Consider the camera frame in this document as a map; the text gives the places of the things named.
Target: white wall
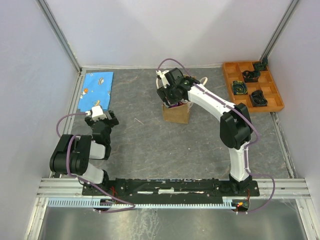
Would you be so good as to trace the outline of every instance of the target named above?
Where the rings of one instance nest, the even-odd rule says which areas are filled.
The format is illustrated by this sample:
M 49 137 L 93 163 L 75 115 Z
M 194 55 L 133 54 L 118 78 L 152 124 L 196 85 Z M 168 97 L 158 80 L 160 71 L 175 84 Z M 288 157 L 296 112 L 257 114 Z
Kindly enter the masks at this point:
M 35 0 L 0 8 L 0 235 L 23 239 L 77 73 Z
M 300 177 L 320 216 L 320 1 L 303 0 L 270 54 L 284 102 L 281 126 Z
M 157 67 L 257 60 L 291 0 L 47 2 L 82 66 Z

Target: blue mat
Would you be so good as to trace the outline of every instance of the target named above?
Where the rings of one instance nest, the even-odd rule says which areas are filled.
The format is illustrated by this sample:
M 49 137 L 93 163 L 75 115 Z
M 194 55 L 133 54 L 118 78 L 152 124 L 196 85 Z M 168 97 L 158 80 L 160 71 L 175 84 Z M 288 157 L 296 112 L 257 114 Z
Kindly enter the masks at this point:
M 113 72 L 87 73 L 84 78 L 78 109 L 81 112 L 86 112 L 91 110 L 92 107 L 100 105 L 103 110 L 108 110 L 113 78 Z

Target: wooden tray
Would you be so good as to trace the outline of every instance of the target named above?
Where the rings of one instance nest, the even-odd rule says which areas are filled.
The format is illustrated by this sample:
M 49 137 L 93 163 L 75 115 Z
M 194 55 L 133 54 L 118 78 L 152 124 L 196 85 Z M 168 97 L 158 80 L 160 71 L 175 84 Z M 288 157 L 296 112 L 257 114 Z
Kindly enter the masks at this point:
M 266 67 L 267 71 L 260 72 L 261 76 L 259 77 L 258 82 L 245 83 L 248 88 L 248 94 L 234 95 L 231 86 L 232 82 L 244 82 L 242 72 L 244 72 L 245 70 L 253 71 L 254 63 L 256 63 L 256 61 L 225 62 L 223 64 L 222 69 L 224 79 L 231 102 L 235 104 L 244 103 L 251 113 L 281 111 L 285 107 L 285 105 L 281 99 L 277 86 L 274 82 L 274 79 L 272 78 L 268 67 Z M 263 91 L 263 95 L 268 101 L 267 106 L 252 106 L 249 95 L 255 90 Z

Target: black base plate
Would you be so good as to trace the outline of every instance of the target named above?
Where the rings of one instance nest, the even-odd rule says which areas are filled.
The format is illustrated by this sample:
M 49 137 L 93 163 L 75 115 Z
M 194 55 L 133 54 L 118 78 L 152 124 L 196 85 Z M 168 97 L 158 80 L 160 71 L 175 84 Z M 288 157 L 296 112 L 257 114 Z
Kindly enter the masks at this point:
M 250 183 L 241 191 L 234 192 L 229 180 L 218 179 L 122 179 L 108 181 L 108 189 L 114 187 L 119 199 L 135 204 L 221 204 L 222 197 L 260 196 L 258 183 Z M 83 196 L 104 196 L 99 190 L 85 184 Z

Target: floor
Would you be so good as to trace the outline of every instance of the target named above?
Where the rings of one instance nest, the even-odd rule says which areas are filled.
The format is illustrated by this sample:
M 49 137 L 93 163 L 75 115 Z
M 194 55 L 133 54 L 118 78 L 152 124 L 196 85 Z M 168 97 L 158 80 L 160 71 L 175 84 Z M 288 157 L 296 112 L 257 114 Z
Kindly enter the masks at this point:
M 263 200 L 251 200 L 256 208 Z M 136 209 L 97 214 L 48 207 L 40 240 L 307 240 L 294 199 L 272 200 L 258 213 L 223 209 Z
M 219 137 L 219 122 L 193 105 L 188 124 L 166 122 L 156 92 L 155 69 L 112 69 L 109 109 L 120 124 L 112 129 L 108 161 L 92 160 L 114 178 L 228 178 L 230 157 Z M 197 79 L 208 77 L 206 87 L 229 100 L 221 68 L 192 68 Z M 253 173 L 288 178 L 275 127 L 269 113 L 252 113 L 261 141 L 249 149 Z M 76 116 L 73 134 L 90 134 L 83 116 Z

